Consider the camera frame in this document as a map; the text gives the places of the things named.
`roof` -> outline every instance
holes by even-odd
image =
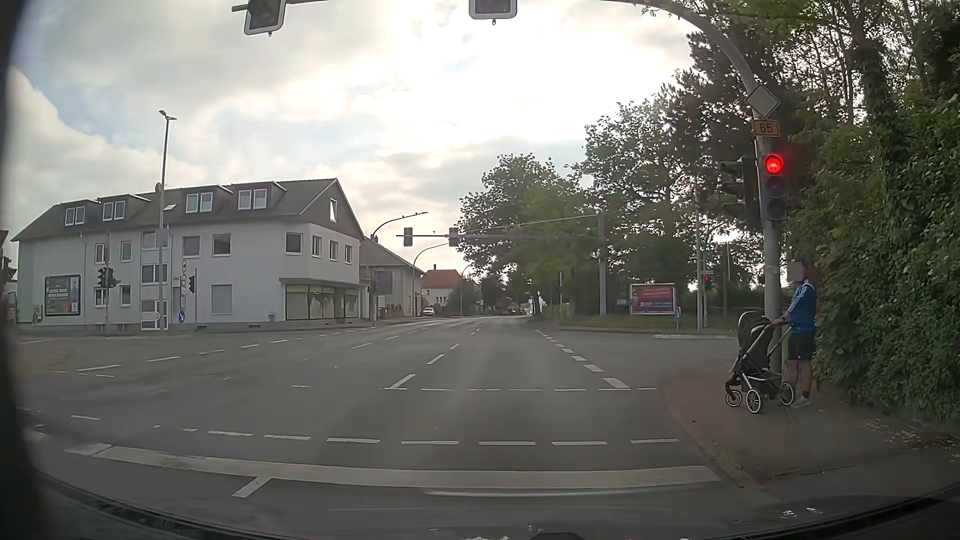
[[[460,281],[460,272],[456,270],[427,270],[420,280],[420,288],[425,289],[452,289]]]
[[[164,206],[176,206],[173,209],[164,211],[163,219],[165,223],[169,223],[172,227],[187,223],[211,223],[236,220],[249,221],[252,219],[278,218],[282,216],[288,216],[293,220],[307,221],[311,218],[311,216],[303,215],[307,209],[310,209],[311,205],[317,201],[321,194],[327,191],[328,188],[338,183],[339,181],[335,178],[327,178],[167,188],[164,190]],[[237,192],[240,189],[252,188],[266,188],[268,190],[267,207],[257,210],[238,209],[236,203]],[[183,205],[186,204],[186,195],[188,193],[206,193],[209,191],[215,193],[212,211],[198,213],[185,213],[183,211]],[[102,202],[108,202],[108,199],[116,200],[124,197],[124,195],[60,203],[53,205],[47,209],[47,211],[43,212],[30,225],[24,228],[23,231],[18,233],[12,241],[18,242],[48,236],[97,233],[105,232],[108,229],[116,231],[118,229],[156,228],[156,221],[159,216],[158,195],[155,192],[147,192],[129,193],[125,196],[127,197],[127,211],[122,220],[102,221],[101,217],[103,213],[100,211],[100,208],[102,207]],[[353,219],[353,222],[356,222],[356,216],[353,215],[349,203],[346,202],[346,197],[345,203],[349,217]],[[78,206],[86,206],[85,223],[82,225],[64,226],[63,220],[66,209]]]
[[[413,267],[407,259],[388,250],[380,244],[364,238],[360,240],[360,264],[362,266],[405,266]],[[423,275],[423,271],[417,268],[417,272]]]

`baby stroller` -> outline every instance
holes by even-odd
[[[756,311],[747,311],[740,315],[737,323],[737,341],[739,352],[731,368],[730,378],[724,382],[729,406],[738,406],[747,395],[747,410],[758,414],[765,400],[780,399],[784,405],[793,403],[793,386],[782,380],[780,373],[770,370],[770,341],[777,329],[770,319]]]

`advertisement poster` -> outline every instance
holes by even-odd
[[[630,285],[631,315],[673,315],[677,294],[673,283],[634,283]]]
[[[48,276],[43,287],[43,314],[48,317],[80,314],[80,275]]]

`yellow sign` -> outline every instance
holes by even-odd
[[[780,123],[777,120],[754,120],[754,135],[780,136]]]

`blue jacket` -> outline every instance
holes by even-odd
[[[807,333],[816,330],[813,318],[817,314],[817,289],[810,280],[800,283],[786,312],[789,314],[791,332]]]

